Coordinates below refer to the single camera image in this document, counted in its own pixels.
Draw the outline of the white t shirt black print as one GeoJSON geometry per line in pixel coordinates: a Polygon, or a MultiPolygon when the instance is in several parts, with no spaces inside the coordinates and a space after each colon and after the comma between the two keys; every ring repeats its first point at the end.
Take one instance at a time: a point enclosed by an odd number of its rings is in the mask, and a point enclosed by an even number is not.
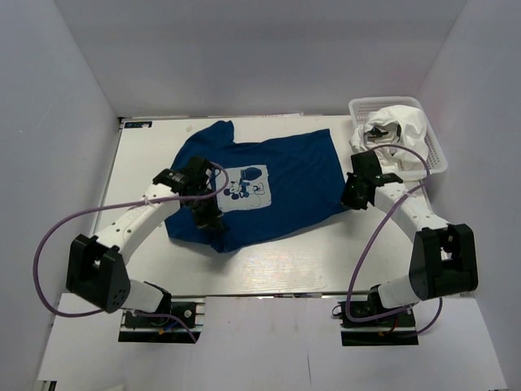
{"type": "Polygon", "coordinates": [[[397,172],[400,169],[400,161],[394,157],[397,152],[394,145],[400,143],[401,126],[395,121],[386,125],[361,123],[349,140],[353,153],[366,152],[378,145],[384,145],[375,152],[384,173],[397,172]]]}

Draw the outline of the white t shirt red print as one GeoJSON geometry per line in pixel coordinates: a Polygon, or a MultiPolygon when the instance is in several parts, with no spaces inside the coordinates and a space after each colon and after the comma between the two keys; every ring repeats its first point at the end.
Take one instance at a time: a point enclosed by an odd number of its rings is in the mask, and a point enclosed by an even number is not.
{"type": "Polygon", "coordinates": [[[427,118],[425,114],[418,108],[392,105],[372,112],[366,120],[366,122],[381,125],[386,125],[393,121],[401,126],[401,143],[394,145],[394,148],[397,149],[394,157],[400,161],[400,169],[398,171],[423,169],[420,159],[415,154],[409,152],[409,150],[416,152],[424,160],[427,160],[428,147],[425,142],[427,118]]]}

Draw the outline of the blue mickey t shirt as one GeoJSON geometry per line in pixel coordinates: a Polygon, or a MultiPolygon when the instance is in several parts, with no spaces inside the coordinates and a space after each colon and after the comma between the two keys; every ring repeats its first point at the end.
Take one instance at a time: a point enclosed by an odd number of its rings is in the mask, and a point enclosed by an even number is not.
{"type": "Polygon", "coordinates": [[[328,129],[236,143],[234,125],[218,121],[189,137],[174,158],[173,169],[192,156],[226,171],[212,181],[225,231],[199,229],[190,210],[181,208],[166,222],[170,239],[206,244],[230,253],[292,234],[343,212],[344,175],[328,129]]]}

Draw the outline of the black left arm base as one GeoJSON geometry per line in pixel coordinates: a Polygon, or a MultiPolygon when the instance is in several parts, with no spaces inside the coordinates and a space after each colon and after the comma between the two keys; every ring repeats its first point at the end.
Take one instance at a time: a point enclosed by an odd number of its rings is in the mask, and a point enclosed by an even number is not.
{"type": "Polygon", "coordinates": [[[172,318],[141,316],[124,311],[120,321],[118,341],[121,343],[195,344],[203,331],[205,300],[203,298],[173,298],[172,318]]]}

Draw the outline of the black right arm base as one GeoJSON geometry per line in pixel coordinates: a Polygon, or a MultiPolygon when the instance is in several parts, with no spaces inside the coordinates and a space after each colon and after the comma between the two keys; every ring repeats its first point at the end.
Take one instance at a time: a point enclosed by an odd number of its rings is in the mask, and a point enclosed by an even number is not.
{"type": "Polygon", "coordinates": [[[345,314],[345,302],[339,301],[331,315],[340,323],[343,347],[385,347],[418,345],[416,321],[412,310],[384,319],[355,323],[345,314]]]}

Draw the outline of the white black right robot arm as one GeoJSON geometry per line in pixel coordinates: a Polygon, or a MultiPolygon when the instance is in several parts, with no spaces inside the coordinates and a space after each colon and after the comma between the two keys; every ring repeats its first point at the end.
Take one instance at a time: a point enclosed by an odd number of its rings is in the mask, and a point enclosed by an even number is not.
{"type": "Polygon", "coordinates": [[[420,301],[473,292],[479,284],[475,236],[467,224],[452,224],[413,196],[402,178],[383,172],[375,151],[355,153],[341,203],[348,209],[372,205],[394,221],[410,239],[412,255],[407,274],[371,288],[360,314],[345,314],[354,323],[384,319],[420,301]]]}

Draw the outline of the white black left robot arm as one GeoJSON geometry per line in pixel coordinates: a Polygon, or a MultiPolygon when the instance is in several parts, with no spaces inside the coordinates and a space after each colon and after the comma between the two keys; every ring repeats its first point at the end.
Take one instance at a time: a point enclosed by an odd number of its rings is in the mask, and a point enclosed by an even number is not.
{"type": "Polygon", "coordinates": [[[67,289],[109,314],[117,310],[168,313],[169,293],[131,279],[126,266],[152,231],[178,211],[187,211],[195,227],[203,232],[224,232],[217,196],[225,188],[218,180],[227,182],[228,173],[198,156],[179,170],[162,170],[139,201],[123,204],[125,212],[118,219],[91,237],[79,235],[73,240],[67,289]]]}

